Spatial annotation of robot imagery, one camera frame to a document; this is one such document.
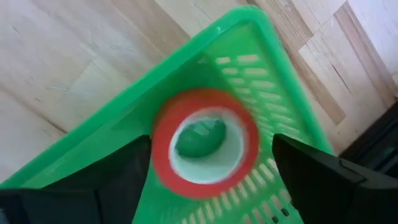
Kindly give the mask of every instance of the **tape roll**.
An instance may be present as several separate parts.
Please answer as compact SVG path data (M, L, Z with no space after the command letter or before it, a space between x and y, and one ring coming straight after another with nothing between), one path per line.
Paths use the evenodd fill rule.
M226 125L219 149L202 158L186 158L176 149L182 130L209 117ZM258 155L259 134L254 120L232 95L221 90L185 91L166 102L156 121L152 154L162 183L190 198L214 197L238 184Z

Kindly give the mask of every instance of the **red tape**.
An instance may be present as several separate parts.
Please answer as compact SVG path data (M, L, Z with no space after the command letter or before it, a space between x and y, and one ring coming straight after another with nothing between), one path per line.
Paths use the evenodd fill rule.
M244 155L229 177L214 184L196 184L183 179L173 170L169 146L174 133L187 117L214 107L226 108L239 118L246 131ZM171 191L190 198L214 197L237 185L251 171L258 155L259 133L249 111L232 95L213 89L188 90L170 99L160 111L152 139L152 155L159 179Z

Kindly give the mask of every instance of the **white tape core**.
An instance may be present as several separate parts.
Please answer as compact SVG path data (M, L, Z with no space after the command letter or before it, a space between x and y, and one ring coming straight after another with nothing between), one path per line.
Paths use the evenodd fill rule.
M181 132L190 124L208 118L221 118L226 126L222 145L203 158L187 158L179 155L175 147ZM229 177L244 157L246 132L242 121L226 108L207 108L189 116L174 133L169 146L170 165L183 179L196 184L214 184Z

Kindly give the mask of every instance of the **basket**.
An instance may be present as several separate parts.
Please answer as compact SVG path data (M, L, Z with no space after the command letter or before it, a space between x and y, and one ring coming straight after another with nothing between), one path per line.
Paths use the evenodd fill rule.
M208 200L175 195L148 171L133 223L302 223L271 153L282 133L332 154L331 146L265 12L241 6L196 35L79 127L6 180L41 188L151 134L159 108L192 88L226 90L252 113L260 153L237 186Z

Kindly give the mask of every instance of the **black object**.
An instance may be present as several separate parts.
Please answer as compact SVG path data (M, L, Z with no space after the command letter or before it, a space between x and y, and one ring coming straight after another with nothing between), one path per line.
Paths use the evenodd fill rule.
M398 103L395 103L339 157L398 178Z
M282 134L272 144L304 223L398 223L398 180Z
M141 136L43 189L0 190L0 224L131 224L149 161Z

